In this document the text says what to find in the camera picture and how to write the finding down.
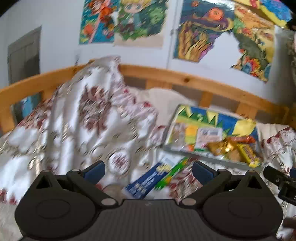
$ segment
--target wall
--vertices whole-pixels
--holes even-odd
[[[170,7],[162,49],[113,47],[112,44],[105,43],[78,45],[83,3],[84,0],[21,0],[0,18],[0,87],[8,83],[8,45],[29,31],[42,26],[41,72],[71,66],[75,63],[77,54],[80,55],[79,63],[87,63],[91,58],[105,55],[120,55],[123,63],[158,68],[168,67],[172,70],[208,77],[275,103],[290,104],[295,100],[295,86],[292,82],[290,60],[285,46],[286,36],[281,30],[277,30],[271,78],[265,84],[256,78],[229,68],[236,63],[240,55],[237,49],[229,52],[226,48],[227,44],[238,44],[227,33],[222,34],[215,41],[215,48],[198,64],[172,59],[176,31],[173,36],[170,36],[170,31],[178,28],[182,1],[169,1]]]

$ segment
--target door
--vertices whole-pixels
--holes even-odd
[[[40,51],[41,27],[27,33],[10,46],[8,46],[8,76],[9,83],[13,84],[25,78],[40,73],[39,51]],[[40,95],[25,98],[14,105],[16,120],[19,123],[39,103]]]

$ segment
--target wooden rail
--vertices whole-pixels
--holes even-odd
[[[86,65],[72,66],[44,74],[39,74],[0,90],[0,125],[7,133],[15,127],[10,111],[12,104],[27,96],[42,93],[42,100],[49,98],[56,87],[72,79],[76,72]],[[226,97],[239,103],[236,113],[245,117],[255,118],[258,111],[264,111],[274,116],[275,123],[285,124],[289,108],[271,103],[241,89],[222,84],[211,79],[174,72],[165,69],[134,65],[120,65],[120,71],[125,77],[146,79],[146,89],[160,87],[171,89],[173,85],[186,86],[202,91],[200,106],[209,107],[213,95]]]

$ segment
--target green wrapper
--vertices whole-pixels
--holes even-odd
[[[174,176],[176,176],[180,170],[183,169],[183,167],[186,165],[188,159],[189,159],[188,157],[184,157],[180,162],[178,162],[178,164],[175,165],[173,167],[173,169],[163,179],[161,179],[160,182],[158,182],[156,184],[155,190],[161,190],[165,186],[167,186],[170,183],[170,181],[172,180],[172,178]]]

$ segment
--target black mechanical device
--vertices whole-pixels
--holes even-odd
[[[42,171],[15,211],[21,241],[277,240],[282,209],[253,170],[231,175],[197,161],[193,175],[203,187],[179,204],[129,199],[119,204],[95,187],[104,173],[101,161],[66,175]],[[293,180],[276,175],[270,180],[287,190],[281,197],[293,197],[287,187]]]

